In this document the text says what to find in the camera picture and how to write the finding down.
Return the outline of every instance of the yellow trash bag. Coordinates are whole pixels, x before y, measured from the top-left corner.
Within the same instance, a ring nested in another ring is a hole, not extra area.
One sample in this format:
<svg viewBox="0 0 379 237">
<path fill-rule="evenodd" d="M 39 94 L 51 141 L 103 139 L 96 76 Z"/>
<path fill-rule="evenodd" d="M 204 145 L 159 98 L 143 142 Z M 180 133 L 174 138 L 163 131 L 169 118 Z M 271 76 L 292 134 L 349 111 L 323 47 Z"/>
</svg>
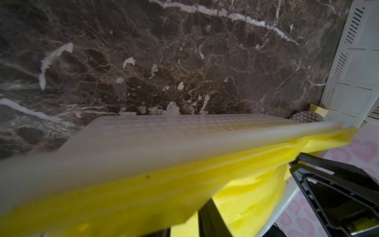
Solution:
<svg viewBox="0 0 379 237">
<path fill-rule="evenodd" d="M 288 162 L 349 144 L 355 133 L 334 130 L 43 198 L 2 213 L 0 236 L 141 236 L 184 223 L 212 196 L 233 235 L 251 236 L 282 197 Z"/>
</svg>

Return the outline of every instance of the white vented panel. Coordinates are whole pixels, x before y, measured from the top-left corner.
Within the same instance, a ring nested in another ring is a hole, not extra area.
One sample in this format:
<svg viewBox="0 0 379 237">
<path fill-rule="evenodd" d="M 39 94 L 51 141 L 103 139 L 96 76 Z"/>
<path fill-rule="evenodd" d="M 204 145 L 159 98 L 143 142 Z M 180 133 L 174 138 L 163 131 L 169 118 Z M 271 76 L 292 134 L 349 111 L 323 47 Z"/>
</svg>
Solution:
<svg viewBox="0 0 379 237">
<path fill-rule="evenodd" d="M 321 98 L 327 121 L 362 123 L 379 95 L 379 0 L 353 1 Z"/>
</svg>

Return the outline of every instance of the pink patterned surface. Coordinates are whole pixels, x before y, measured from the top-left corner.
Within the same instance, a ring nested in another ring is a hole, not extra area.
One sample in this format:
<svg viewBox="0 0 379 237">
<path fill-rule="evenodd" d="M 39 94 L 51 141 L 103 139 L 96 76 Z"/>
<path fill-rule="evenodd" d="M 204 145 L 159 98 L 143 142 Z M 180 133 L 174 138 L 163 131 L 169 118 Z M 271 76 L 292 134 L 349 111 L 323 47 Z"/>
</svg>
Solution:
<svg viewBox="0 0 379 237">
<path fill-rule="evenodd" d="M 379 126 L 367 123 L 359 130 L 351 144 L 329 150 L 324 158 L 355 165 L 379 180 L 378 150 Z M 301 192 L 279 217 L 276 224 L 287 237 L 327 237 Z"/>
</svg>

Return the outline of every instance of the marble wall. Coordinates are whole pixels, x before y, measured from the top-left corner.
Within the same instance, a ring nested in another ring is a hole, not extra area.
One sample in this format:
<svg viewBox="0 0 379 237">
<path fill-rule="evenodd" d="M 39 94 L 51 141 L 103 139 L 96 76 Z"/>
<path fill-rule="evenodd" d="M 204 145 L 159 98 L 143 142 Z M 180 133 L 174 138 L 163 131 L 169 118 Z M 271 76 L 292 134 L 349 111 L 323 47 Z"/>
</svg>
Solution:
<svg viewBox="0 0 379 237">
<path fill-rule="evenodd" d="M 288 117 L 318 104 L 349 5 L 2 1 L 0 158 L 57 149 L 98 116 Z"/>
</svg>

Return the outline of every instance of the air vent slot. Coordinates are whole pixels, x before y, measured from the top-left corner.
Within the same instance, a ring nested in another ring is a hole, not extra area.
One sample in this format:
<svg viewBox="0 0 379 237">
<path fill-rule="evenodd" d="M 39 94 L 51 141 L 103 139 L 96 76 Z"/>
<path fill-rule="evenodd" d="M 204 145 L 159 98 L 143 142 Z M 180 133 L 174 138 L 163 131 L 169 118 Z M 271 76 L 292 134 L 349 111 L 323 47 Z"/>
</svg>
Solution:
<svg viewBox="0 0 379 237">
<path fill-rule="evenodd" d="M 340 53 L 340 55 L 338 56 L 337 63 L 335 64 L 335 67 L 332 71 L 332 77 L 334 79 L 337 79 L 337 80 L 340 79 L 343 72 L 343 68 L 345 67 L 347 58 L 348 58 L 348 53 Z"/>
<path fill-rule="evenodd" d="M 362 20 L 364 8 L 356 8 L 353 12 L 352 18 L 350 20 L 350 24 L 348 26 L 348 30 L 345 34 L 345 44 L 352 44 L 354 42 L 354 38 L 357 35 L 357 31 L 359 28 L 359 24 Z"/>
<path fill-rule="evenodd" d="M 325 95 L 323 96 L 323 104 L 328 107 L 335 91 L 335 86 L 328 85 L 325 89 Z"/>
</svg>

